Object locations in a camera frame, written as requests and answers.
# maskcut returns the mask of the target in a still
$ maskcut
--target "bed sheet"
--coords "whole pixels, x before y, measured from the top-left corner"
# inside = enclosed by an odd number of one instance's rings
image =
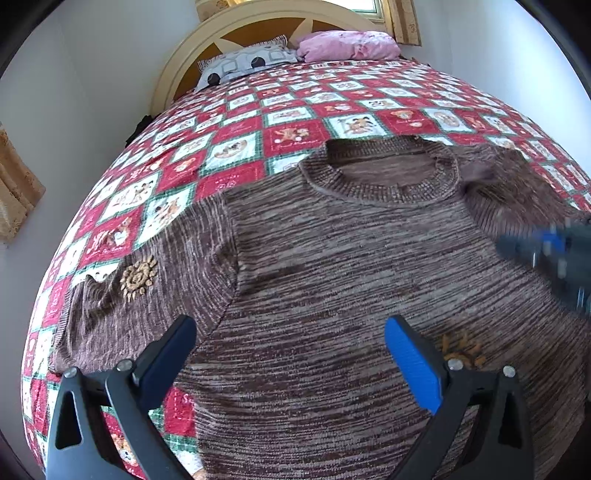
[[[59,377],[48,372],[64,294],[103,280],[124,255],[193,202],[290,168],[330,138],[419,135],[516,148],[566,201],[591,211],[591,180],[529,118],[413,61],[295,64],[189,93],[115,160],[72,220],[39,289],[22,362],[27,442],[45,465]],[[193,400],[173,388],[150,416],[190,474],[200,468]],[[118,424],[105,418],[128,470],[142,476]]]

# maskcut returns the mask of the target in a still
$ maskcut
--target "gray patterned pillow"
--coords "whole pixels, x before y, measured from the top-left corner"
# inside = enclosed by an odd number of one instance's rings
[[[259,43],[253,43],[252,45],[249,45],[248,47],[265,47],[266,45],[279,45],[280,47],[283,48],[287,48],[287,37],[285,35],[279,35],[278,37],[273,38],[272,40],[266,40],[266,41],[262,41]],[[199,60],[197,62],[197,67],[199,67],[199,70],[203,73],[203,71],[209,67],[210,63],[220,59],[224,56],[224,54],[222,53],[221,55],[218,55],[217,57],[214,57],[212,59],[207,59],[207,60]]]
[[[241,50],[226,53],[221,58],[210,63],[199,79],[196,92],[226,83],[223,79],[231,75],[232,78],[250,75],[282,63],[297,63],[298,58],[295,50],[289,50],[278,45],[252,46]]]

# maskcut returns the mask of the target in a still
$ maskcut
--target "window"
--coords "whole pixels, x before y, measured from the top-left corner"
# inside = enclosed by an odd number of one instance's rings
[[[333,4],[366,15],[369,18],[383,19],[382,0],[326,0]]]

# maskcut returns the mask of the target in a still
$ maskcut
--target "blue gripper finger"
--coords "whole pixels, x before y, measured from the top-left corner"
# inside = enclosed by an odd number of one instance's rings
[[[421,408],[433,415],[443,401],[441,379],[408,335],[403,331],[395,317],[386,321],[385,341],[390,354],[397,363],[410,391]]]

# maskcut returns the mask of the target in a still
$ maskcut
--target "sweater neckline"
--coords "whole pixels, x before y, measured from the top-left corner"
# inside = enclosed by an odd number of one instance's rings
[[[387,155],[427,154],[434,171],[416,184],[379,185],[352,180],[339,168],[353,161]],[[357,203],[417,206],[438,202],[456,191],[460,181],[457,159],[447,145],[416,136],[379,140],[328,140],[299,163],[308,183],[323,194]]]

